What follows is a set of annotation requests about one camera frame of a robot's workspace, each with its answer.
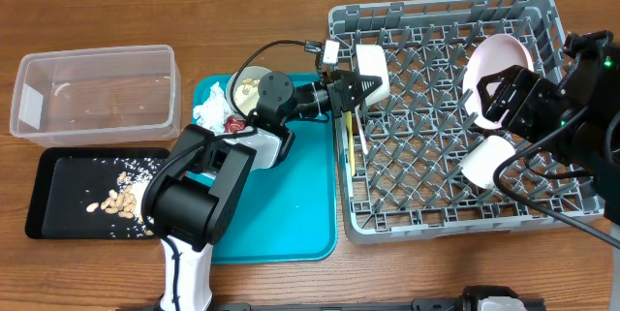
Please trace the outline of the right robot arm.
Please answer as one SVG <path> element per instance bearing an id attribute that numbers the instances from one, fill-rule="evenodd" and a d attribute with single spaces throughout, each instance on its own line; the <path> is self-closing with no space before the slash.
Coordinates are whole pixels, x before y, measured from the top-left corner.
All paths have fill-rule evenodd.
<path id="1" fill-rule="evenodd" d="M 541 206 L 501 180 L 517 160 L 546 151 L 565 166 L 577 165 L 564 178 L 591 177 L 595 194 L 604 200 L 605 218 L 619 224 L 619 45 L 608 30 L 570 33 L 563 51 L 573 64 L 558 83 L 518 65 L 478 82 L 483 116 L 530 143 L 496 168 L 493 183 L 512 200 L 617 248 L 617 236 Z"/>

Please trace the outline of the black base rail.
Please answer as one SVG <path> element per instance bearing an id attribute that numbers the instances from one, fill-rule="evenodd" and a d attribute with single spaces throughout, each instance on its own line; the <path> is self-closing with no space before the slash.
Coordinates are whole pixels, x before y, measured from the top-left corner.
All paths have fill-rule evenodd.
<path id="1" fill-rule="evenodd" d="M 208 311 L 546 311 L 543 298 L 521 298 L 505 286 L 476 285 L 462 295 L 414 298 L 409 302 L 325 303 L 251 305 L 249 303 L 212 304 Z"/>

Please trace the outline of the clear plastic bin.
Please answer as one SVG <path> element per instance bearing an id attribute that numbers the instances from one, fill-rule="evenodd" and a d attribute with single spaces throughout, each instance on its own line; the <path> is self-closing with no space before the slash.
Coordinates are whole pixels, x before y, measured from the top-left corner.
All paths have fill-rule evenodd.
<path id="1" fill-rule="evenodd" d="M 170 140 L 181 101 L 168 45 L 31 53 L 18 67 L 9 131 L 44 147 Z"/>

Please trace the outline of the pink round plate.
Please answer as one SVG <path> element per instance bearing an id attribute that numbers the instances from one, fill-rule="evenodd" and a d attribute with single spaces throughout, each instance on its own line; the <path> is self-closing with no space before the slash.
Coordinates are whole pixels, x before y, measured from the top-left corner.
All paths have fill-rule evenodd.
<path id="1" fill-rule="evenodd" d="M 469 115 L 477 115 L 474 123 L 485 130 L 497 130 L 501 124 L 482 116 L 477 84 L 482 77 L 497 74 L 512 65 L 534 69 L 529 51 L 518 39 L 508 34 L 496 34 L 484 40 L 468 61 L 461 87 L 464 93 L 470 90 L 472 95 L 464 103 L 464 108 Z"/>

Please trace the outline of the green bowl with nuts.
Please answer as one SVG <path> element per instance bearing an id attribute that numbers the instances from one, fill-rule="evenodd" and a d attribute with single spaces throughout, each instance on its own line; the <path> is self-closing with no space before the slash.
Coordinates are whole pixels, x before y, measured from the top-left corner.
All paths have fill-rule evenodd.
<path id="1" fill-rule="evenodd" d="M 366 99 L 365 104 L 370 107 L 385 99 L 389 95 L 388 64 L 384 49 L 379 45 L 355 46 L 358 71 L 363 76 L 380 77 L 382 84 Z"/>

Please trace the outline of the yellow plastic spoon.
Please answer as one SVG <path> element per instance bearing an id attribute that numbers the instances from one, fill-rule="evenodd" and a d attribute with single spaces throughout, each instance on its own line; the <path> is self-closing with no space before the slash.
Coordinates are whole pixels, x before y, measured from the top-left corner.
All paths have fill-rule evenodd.
<path id="1" fill-rule="evenodd" d="M 345 123 L 348 138 L 348 155 L 351 177 L 356 175 L 356 160 L 355 160 L 355 141 L 353 132 L 353 116 L 350 111 L 345 112 Z"/>

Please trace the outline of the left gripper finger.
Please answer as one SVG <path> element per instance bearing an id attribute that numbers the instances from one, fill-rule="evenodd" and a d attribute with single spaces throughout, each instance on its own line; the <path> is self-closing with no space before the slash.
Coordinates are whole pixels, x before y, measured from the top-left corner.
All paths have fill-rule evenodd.
<path id="1" fill-rule="evenodd" d="M 350 90 L 346 94 L 346 112 L 353 112 L 357 107 L 367 105 L 371 94 L 372 91 L 370 89 Z"/>
<path id="2" fill-rule="evenodd" d="M 356 84 L 361 92 L 374 92 L 383 85 L 383 79 L 377 76 L 358 75 Z"/>

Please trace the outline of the teal plastic tray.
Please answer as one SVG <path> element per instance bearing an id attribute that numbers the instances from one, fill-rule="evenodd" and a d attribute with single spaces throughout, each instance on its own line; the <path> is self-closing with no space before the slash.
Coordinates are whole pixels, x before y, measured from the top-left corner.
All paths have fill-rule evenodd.
<path id="1" fill-rule="evenodd" d="M 214 264 L 317 261 L 337 243 L 333 126 L 294 121 L 285 161 L 249 174 Z"/>

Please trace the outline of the grey bowl with rice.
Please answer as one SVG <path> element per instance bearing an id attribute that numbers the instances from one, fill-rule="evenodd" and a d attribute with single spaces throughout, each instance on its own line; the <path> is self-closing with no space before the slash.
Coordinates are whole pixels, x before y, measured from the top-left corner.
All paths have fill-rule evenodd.
<path id="1" fill-rule="evenodd" d="M 259 83 L 269 73 L 268 68 L 249 66 L 242 71 L 236 82 L 233 82 L 236 74 L 229 79 L 226 98 L 234 114 L 248 115 L 256 107 L 259 100 Z"/>

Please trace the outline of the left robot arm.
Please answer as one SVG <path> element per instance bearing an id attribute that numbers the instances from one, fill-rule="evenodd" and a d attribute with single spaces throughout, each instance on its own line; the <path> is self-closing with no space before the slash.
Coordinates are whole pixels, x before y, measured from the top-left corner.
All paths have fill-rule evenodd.
<path id="1" fill-rule="evenodd" d="M 141 214 L 162 242 L 165 290 L 159 310 L 206 310 L 212 250 L 227 230 L 252 171 L 277 167 L 295 141 L 290 121 L 353 111 L 385 86 L 377 74 L 335 70 L 330 82 L 296 86 L 282 72 L 258 85 L 259 100 L 243 130 L 216 134 L 187 126 L 143 194 Z"/>

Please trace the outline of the black plastic tray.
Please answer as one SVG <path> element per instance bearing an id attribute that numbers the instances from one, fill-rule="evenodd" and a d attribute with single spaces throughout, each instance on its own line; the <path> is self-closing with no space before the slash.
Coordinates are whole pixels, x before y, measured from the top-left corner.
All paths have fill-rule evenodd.
<path id="1" fill-rule="evenodd" d="M 170 152 L 53 147 L 41 156 L 25 233 L 32 239 L 149 239 L 141 192 Z"/>

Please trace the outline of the red snack wrapper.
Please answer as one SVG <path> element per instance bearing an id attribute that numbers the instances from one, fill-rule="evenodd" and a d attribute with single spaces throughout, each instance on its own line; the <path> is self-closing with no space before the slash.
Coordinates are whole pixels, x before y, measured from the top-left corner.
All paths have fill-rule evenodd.
<path id="1" fill-rule="evenodd" d="M 226 133 L 238 133 L 246 128 L 246 121 L 237 116 L 229 116 L 224 124 Z"/>

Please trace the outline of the crumpled white napkin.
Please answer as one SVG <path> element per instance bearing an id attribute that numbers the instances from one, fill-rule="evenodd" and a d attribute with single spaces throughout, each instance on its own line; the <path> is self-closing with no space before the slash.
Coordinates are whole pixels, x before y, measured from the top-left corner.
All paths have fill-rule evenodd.
<path id="1" fill-rule="evenodd" d="M 213 133 L 226 132 L 225 124 L 233 115 L 233 111 L 225 97 L 225 92 L 218 82 L 208 90 L 209 96 L 200 105 L 193 108 L 196 124 Z"/>

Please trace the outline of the grey dishwasher rack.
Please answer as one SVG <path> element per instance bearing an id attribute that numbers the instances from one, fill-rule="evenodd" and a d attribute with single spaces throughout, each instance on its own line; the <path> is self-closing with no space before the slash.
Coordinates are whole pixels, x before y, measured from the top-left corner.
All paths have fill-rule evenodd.
<path id="1" fill-rule="evenodd" d="M 384 49 L 389 95 L 361 111 L 368 155 L 355 141 L 352 178 L 346 124 L 335 124 L 345 231 L 357 244 L 450 234 L 549 229 L 557 221 L 482 189 L 460 162 L 486 137 L 464 103 L 468 60 L 488 37 L 508 34 L 534 70 L 561 78 L 565 32 L 554 0 L 413 0 L 334 7 L 330 38 L 338 59 L 357 62 L 355 46 Z"/>

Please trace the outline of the white cup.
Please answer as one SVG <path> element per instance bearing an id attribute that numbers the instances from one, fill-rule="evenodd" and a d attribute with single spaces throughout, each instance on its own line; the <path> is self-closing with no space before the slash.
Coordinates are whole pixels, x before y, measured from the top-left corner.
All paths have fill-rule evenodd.
<path id="1" fill-rule="evenodd" d="M 515 154 L 512 144 L 498 136 L 489 136 L 459 164 L 462 174 L 482 189 L 493 187 L 493 173 Z"/>

